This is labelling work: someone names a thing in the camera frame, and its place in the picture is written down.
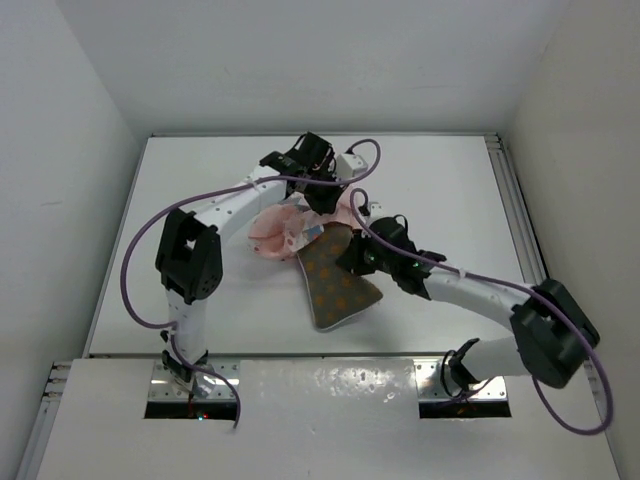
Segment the white platform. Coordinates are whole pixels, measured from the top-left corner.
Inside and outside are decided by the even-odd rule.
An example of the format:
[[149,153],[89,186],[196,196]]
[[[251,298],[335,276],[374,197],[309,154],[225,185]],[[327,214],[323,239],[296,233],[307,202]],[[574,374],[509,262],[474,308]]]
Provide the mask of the white platform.
[[[344,151],[359,136],[328,139]],[[363,182],[372,199],[409,220],[418,248],[441,252],[467,270],[521,281],[489,155],[482,136],[383,136],[382,162]],[[159,354],[157,332],[136,325],[120,298],[123,252],[154,213],[183,197],[233,185],[294,137],[151,138],[134,185],[104,298],[90,340],[91,354]],[[361,147],[366,158],[373,149]],[[136,309],[149,321],[167,320],[154,269],[162,225],[142,240],[129,274]],[[498,325],[453,306],[403,293],[383,274],[373,281],[382,302],[350,325],[318,333],[294,261],[264,260],[247,248],[246,229],[223,250],[224,279],[211,297],[207,342],[213,354],[442,352],[471,337],[499,338]]]
[[[530,379],[509,379],[513,418],[420,420],[410,365],[244,361],[234,432],[227,421],[143,419],[152,360],[76,360],[38,479],[618,478],[604,435],[563,431]],[[384,381],[372,391],[376,370]],[[584,375],[551,399],[572,423],[596,422]]]

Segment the brown cloth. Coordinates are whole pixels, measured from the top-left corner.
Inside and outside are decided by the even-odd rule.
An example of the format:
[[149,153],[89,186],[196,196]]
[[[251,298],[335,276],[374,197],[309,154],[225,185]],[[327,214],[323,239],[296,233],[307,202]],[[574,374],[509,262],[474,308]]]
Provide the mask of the brown cloth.
[[313,324],[320,331],[337,327],[382,299],[368,280],[342,270],[336,259],[351,241],[348,225],[325,225],[324,232],[298,252],[311,302]]

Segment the pink cloth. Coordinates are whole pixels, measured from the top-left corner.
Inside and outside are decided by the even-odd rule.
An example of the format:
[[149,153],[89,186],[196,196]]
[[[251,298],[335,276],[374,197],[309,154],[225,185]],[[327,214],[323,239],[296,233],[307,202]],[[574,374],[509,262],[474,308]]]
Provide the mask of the pink cloth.
[[324,231],[327,223],[341,223],[358,228],[349,205],[348,187],[338,200],[335,213],[318,215],[313,212],[301,194],[293,194],[279,205],[265,209],[255,219],[249,230],[253,251],[265,258],[283,259],[296,252]]

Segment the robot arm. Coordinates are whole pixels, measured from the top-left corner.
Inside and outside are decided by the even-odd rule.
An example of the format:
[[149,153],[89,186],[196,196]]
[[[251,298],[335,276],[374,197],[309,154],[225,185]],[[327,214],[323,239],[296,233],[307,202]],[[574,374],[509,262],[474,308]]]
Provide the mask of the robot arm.
[[[166,343],[163,362],[180,380],[185,384],[192,380],[191,370],[181,359],[196,364],[207,356],[207,299],[222,280],[222,247],[229,238],[262,210],[294,192],[302,193],[316,213],[333,213],[348,184],[345,180],[366,171],[360,156],[343,153],[334,158],[328,142],[307,133],[288,152],[263,158],[238,184],[249,188],[218,196],[192,212],[176,208],[167,215],[156,268],[167,292],[169,323],[176,328],[161,333]],[[170,335],[175,335],[174,342]]]
[[[554,388],[563,388],[587,359],[568,328],[542,304],[519,290],[466,277],[464,272],[434,269],[444,255],[417,250],[401,216],[391,217],[378,203],[360,207],[369,229],[396,248],[430,260],[417,262],[383,246],[360,230],[338,260],[355,275],[382,271],[405,292],[426,300],[442,301],[473,311],[502,325],[512,335],[494,341],[468,340],[443,365],[445,388],[468,391],[471,385],[496,376],[531,375]],[[566,288],[547,279],[540,285],[523,285],[551,301],[595,347],[600,336]]]

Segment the metal frame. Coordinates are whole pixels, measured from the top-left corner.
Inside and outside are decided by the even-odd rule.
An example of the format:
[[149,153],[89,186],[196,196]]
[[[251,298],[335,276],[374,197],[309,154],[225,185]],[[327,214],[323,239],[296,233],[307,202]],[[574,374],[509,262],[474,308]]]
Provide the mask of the metal frame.
[[[375,131],[361,131],[354,130],[353,132],[345,132],[343,131],[333,131],[333,130],[314,130],[314,133],[318,135],[324,136],[335,136],[335,137],[348,137],[353,135],[363,135],[363,136],[395,136],[395,137],[413,137],[416,135],[421,136],[430,136],[430,137],[482,137],[482,136],[496,136],[495,132],[424,132],[420,130],[412,131],[402,131],[402,132],[394,132],[391,130],[385,130],[380,132]],[[300,135],[300,130],[284,130],[284,131],[270,131],[270,132],[224,132],[224,131],[215,131],[215,132],[154,132],[151,134],[150,138],[168,138],[168,137],[180,137],[180,138],[202,138],[202,137],[287,137],[287,136],[298,136]]]
[[56,362],[51,368],[16,480],[36,480],[38,476],[70,370],[71,362]]
[[548,275],[513,164],[507,157],[498,135],[485,135],[484,138],[509,223],[513,246],[520,263],[522,278],[527,283],[540,283]]

